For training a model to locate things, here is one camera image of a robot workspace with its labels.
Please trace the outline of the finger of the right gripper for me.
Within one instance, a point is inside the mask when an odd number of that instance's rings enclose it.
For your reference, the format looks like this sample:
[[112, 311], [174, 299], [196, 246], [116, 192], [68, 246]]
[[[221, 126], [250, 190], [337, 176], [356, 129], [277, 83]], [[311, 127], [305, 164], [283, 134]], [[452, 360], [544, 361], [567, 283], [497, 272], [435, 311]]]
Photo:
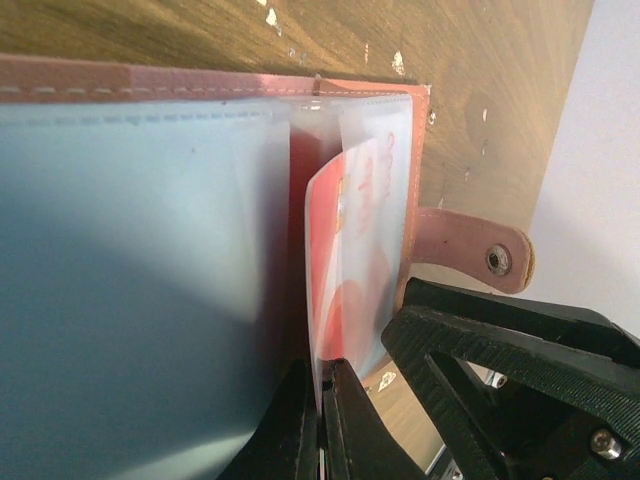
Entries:
[[635, 479], [639, 340], [603, 315], [411, 279], [382, 342], [466, 479]]

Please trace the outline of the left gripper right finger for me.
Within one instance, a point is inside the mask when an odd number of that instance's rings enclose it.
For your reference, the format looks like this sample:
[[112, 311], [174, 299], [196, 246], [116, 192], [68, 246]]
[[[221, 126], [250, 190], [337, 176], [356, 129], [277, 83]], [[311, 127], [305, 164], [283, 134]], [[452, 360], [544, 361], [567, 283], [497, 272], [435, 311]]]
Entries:
[[322, 447], [330, 479], [423, 479], [389, 433], [345, 359], [323, 363]]

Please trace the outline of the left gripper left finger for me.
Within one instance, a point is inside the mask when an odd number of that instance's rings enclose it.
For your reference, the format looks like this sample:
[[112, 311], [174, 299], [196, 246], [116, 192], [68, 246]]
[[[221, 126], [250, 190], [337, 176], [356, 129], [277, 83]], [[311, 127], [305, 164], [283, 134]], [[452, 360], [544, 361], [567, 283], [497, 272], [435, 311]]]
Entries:
[[319, 470], [318, 418], [312, 373], [294, 361], [246, 445], [221, 479], [315, 479]]

